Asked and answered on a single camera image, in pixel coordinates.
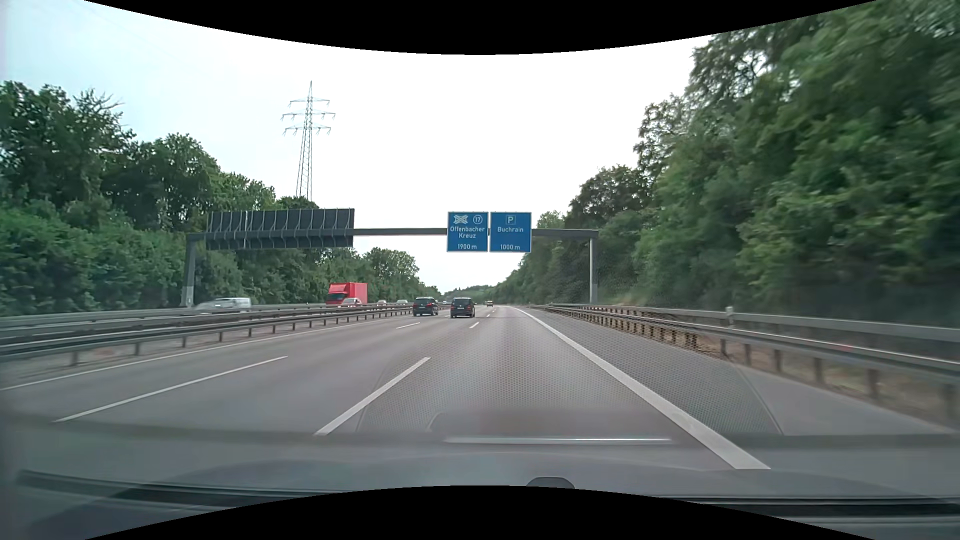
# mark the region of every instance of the sky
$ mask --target sky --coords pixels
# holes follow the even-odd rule
[[[567,211],[602,167],[636,164],[644,108],[682,93],[708,37],[539,55],[424,55],[247,36],[83,0],[0,0],[0,74],[123,103],[139,138],[198,139],[222,169],[294,195],[291,100],[315,122],[313,201],[355,227],[445,227],[449,211]],[[443,236],[354,238],[414,256],[441,291],[496,284],[521,254],[447,253]]]

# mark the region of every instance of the buchrain sign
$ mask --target buchrain sign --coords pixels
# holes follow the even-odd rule
[[[490,251],[530,253],[533,244],[531,212],[491,212]]]

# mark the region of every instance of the dark sign panel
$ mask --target dark sign panel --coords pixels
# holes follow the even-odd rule
[[[206,225],[209,250],[351,248],[354,209],[285,209],[213,212]]]

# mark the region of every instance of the power pylon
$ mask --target power pylon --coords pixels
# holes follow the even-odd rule
[[[303,138],[300,140],[300,166],[297,169],[297,196],[306,197],[309,201],[313,200],[313,132],[326,130],[326,134],[330,135],[330,131],[332,130],[332,128],[328,126],[315,125],[313,123],[313,117],[320,116],[320,118],[326,118],[328,114],[333,118],[337,117],[336,112],[313,110],[313,103],[315,101],[326,101],[328,104],[330,103],[328,99],[316,99],[313,97],[313,81],[310,81],[310,89],[307,91],[306,97],[291,100],[290,103],[287,104],[289,108],[295,103],[306,103],[306,109],[301,112],[286,112],[280,116],[280,120],[283,120],[287,116],[293,119],[296,119],[298,116],[303,117],[302,125],[286,128],[283,130],[283,134],[287,135],[287,132],[293,131],[294,135],[296,135],[297,131],[303,131]]]

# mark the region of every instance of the black suv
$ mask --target black suv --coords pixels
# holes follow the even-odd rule
[[[437,305],[435,298],[417,298],[414,300],[414,316],[430,315],[431,317],[440,313],[440,306]]]
[[[454,317],[476,317],[477,306],[472,298],[454,298],[450,304],[450,318]]]

